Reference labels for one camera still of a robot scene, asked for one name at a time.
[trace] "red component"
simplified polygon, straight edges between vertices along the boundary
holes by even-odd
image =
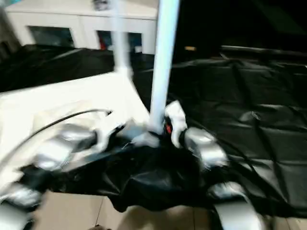
[[[106,50],[106,45],[105,45],[105,43],[104,43],[102,38],[99,38],[99,42],[100,42],[100,49],[101,50]]]
[[[172,127],[170,125],[166,125],[166,131],[168,134],[172,133]]]

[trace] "black plastic sheet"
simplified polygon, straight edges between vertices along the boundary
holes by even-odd
[[[131,60],[136,88],[149,108],[153,56]],[[0,90],[112,69],[109,52],[27,46],[0,65]],[[217,137],[232,159],[232,174],[226,171],[225,177],[235,176],[262,214],[307,217],[306,75],[305,67],[234,60],[195,60],[172,68],[167,101],[179,100],[190,126],[206,128]],[[150,210],[175,205],[210,208],[212,202],[205,193],[215,179],[213,172],[199,173],[189,152],[168,143],[159,149],[127,145],[63,173],[53,190],[105,195],[119,211],[130,205]]]

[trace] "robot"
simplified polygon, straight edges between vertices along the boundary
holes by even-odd
[[[115,16],[112,32],[114,40],[115,72],[131,78],[127,38],[121,28],[120,0],[111,1]],[[154,64],[150,121],[147,130],[129,136],[136,145],[159,146],[160,139],[168,139],[176,148],[185,148],[195,156],[202,173],[214,172],[219,176],[227,171],[230,162],[216,138],[206,130],[188,127],[179,102],[167,107],[166,96],[169,72],[177,26],[180,0],[161,0],[159,4],[157,49]],[[133,127],[130,119],[122,119],[118,112],[107,114],[106,121],[96,130],[75,124],[65,124],[54,137],[43,142],[31,165],[18,181],[12,183],[0,196],[0,230],[31,230],[35,224],[33,215],[44,200],[53,176],[67,170],[73,157],[82,150],[93,150],[103,155],[112,149],[113,139],[124,129]],[[88,159],[81,159],[69,169],[80,167]],[[236,181],[223,180],[213,184],[204,196],[213,203],[212,229],[215,230],[264,230],[244,188]]]
[[[129,137],[137,146],[156,145],[159,140],[168,138],[176,148],[186,148],[198,161],[199,170],[206,173],[227,170],[230,163],[216,139],[206,130],[188,127],[185,114],[178,101],[165,109],[164,132],[157,135],[143,131],[136,136],[129,132],[136,127],[130,120],[118,119],[117,114],[106,117],[106,126],[100,130],[89,130],[75,124],[64,124],[54,137],[43,142],[37,150],[30,166],[24,175],[12,183],[1,196],[0,229],[31,230],[34,219],[31,213],[36,210],[49,189],[52,177],[64,170],[75,154],[82,150],[101,150],[112,148],[111,139],[118,135]],[[264,224],[258,217],[243,187],[235,181],[223,181],[213,184],[206,194],[216,200],[215,217],[212,229],[216,230],[264,230]]]

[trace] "cabinet door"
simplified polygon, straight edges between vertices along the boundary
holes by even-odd
[[[44,13],[8,13],[22,45],[86,47],[79,16]]]
[[[112,19],[109,17],[82,16],[88,48],[112,49]],[[128,33],[130,51],[154,54],[156,21],[123,19],[124,31]]]

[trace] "white table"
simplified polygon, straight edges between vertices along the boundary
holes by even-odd
[[[115,72],[0,94],[0,161],[34,130],[69,114],[96,108],[120,112],[137,124],[149,120],[133,83]],[[87,114],[70,121],[90,127],[97,116]],[[22,175],[16,169],[29,163],[39,144],[58,128],[37,135],[12,158],[0,173],[0,192]]]
[[[142,52],[154,54],[158,0],[121,0],[124,30],[142,35]],[[76,48],[100,48],[96,31],[111,31],[112,9],[95,11],[92,0],[23,0],[6,9],[22,45],[35,44],[28,26],[69,28]]]

